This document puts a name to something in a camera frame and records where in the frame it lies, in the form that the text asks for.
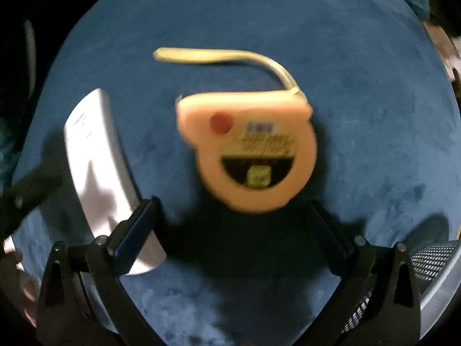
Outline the person left hand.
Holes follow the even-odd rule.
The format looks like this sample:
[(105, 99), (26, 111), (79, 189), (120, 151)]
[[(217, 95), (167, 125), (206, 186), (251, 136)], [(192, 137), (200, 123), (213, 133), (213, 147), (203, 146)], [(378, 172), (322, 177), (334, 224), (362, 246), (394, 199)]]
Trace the person left hand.
[(23, 254), (15, 248), (12, 237), (1, 243), (1, 290), (12, 306), (34, 328), (37, 327), (37, 281), (25, 272)]

